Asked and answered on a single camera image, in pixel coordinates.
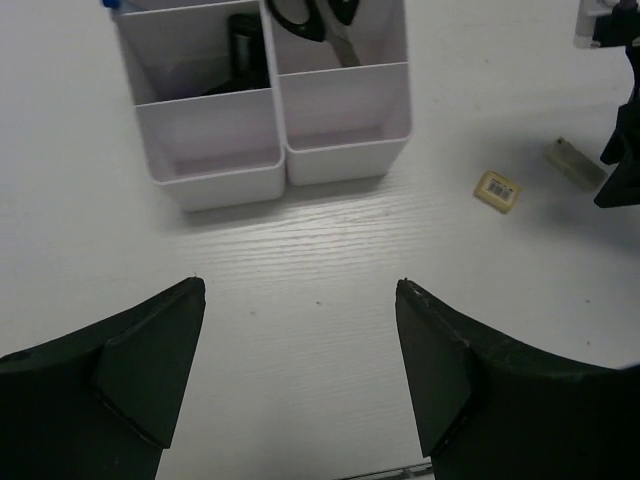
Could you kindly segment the grey eraser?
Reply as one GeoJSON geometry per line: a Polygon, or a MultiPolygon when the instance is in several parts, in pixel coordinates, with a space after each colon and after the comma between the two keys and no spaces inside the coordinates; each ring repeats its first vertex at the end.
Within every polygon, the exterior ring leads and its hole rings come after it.
{"type": "Polygon", "coordinates": [[[545,147],[544,157],[582,190],[597,190],[607,178],[607,173],[601,167],[563,137],[555,139],[545,147]]]}

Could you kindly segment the green black highlighter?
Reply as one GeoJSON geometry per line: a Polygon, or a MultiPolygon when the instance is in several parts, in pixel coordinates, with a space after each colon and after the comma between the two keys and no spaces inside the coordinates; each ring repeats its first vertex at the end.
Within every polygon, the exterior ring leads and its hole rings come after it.
{"type": "Polygon", "coordinates": [[[227,37],[230,77],[203,95],[269,88],[270,76],[260,15],[249,13],[229,16],[227,37]]]}

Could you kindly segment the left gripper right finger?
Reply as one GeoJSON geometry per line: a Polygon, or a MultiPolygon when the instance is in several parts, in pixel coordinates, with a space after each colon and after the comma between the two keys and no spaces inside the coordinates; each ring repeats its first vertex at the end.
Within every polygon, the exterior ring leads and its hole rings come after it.
{"type": "Polygon", "coordinates": [[[532,347],[396,287],[396,324],[422,454],[438,479],[635,479],[639,369],[532,347]]]}

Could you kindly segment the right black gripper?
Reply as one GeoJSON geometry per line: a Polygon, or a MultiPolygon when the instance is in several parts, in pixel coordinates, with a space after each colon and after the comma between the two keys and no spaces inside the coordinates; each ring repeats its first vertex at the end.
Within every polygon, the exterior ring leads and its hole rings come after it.
{"type": "Polygon", "coordinates": [[[614,131],[600,160],[615,166],[594,199],[600,208],[639,204],[639,6],[637,1],[619,1],[610,15],[596,21],[594,40],[602,48],[624,47],[634,86],[629,103],[618,109],[614,131]]]}

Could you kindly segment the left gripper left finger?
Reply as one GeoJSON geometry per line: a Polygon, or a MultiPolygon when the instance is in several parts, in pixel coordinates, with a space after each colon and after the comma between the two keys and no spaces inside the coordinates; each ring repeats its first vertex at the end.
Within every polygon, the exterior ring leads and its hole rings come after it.
{"type": "Polygon", "coordinates": [[[4,479],[153,479],[206,308],[189,277],[126,311],[1,359],[4,479]]]}

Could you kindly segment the black handled scissors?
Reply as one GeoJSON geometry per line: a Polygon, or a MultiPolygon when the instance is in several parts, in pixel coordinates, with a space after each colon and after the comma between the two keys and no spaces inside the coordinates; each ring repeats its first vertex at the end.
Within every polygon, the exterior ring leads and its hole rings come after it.
{"type": "Polygon", "coordinates": [[[310,0],[303,4],[308,18],[298,23],[282,14],[275,1],[266,1],[272,18],[290,34],[316,43],[328,42],[341,67],[360,67],[362,62],[348,33],[360,2],[310,0]]]}

